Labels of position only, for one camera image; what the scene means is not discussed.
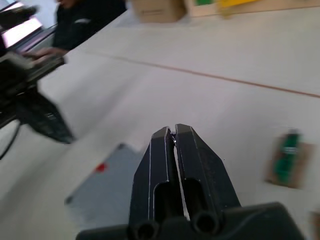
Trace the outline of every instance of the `table surface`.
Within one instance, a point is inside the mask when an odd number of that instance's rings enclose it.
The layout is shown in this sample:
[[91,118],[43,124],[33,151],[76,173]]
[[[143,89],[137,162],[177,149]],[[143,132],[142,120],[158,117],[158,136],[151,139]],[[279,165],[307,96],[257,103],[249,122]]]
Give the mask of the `table surface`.
[[[302,189],[264,177],[273,144],[288,129],[320,144],[319,20],[320,8],[309,8],[138,24],[127,11],[41,81],[78,140],[61,145],[22,128],[0,163],[3,239],[74,239],[65,197],[119,143],[141,151],[152,133],[177,123],[193,126],[224,160],[243,206],[281,202],[311,238],[318,148]],[[13,128],[0,131],[1,146]]]

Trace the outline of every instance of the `laptop screen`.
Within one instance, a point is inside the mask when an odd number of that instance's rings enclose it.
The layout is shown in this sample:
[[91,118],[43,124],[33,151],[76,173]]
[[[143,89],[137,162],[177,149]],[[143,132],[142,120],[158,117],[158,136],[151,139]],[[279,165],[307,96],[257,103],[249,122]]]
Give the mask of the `laptop screen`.
[[[18,7],[24,6],[22,3],[17,2],[10,7],[6,8],[6,10],[15,9]],[[4,44],[7,48],[12,45],[18,43],[28,35],[32,34],[36,30],[39,30],[43,25],[39,22],[35,17],[30,18],[30,20],[25,21],[24,23],[7,30],[2,34]]]

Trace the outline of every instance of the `dark jacket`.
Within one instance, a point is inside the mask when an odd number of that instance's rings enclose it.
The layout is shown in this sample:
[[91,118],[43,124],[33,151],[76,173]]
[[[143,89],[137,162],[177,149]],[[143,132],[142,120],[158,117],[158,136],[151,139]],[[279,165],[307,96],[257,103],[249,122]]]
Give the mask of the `dark jacket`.
[[72,50],[125,11],[124,0],[83,0],[70,9],[59,6],[52,46]]

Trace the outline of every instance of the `yellow object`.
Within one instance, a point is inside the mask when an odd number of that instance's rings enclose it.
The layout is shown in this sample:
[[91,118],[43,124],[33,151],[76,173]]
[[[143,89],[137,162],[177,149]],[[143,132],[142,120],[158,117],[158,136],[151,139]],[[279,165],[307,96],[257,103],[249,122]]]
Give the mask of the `yellow object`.
[[220,0],[219,3],[223,8],[229,8],[235,5],[255,2],[257,0]]

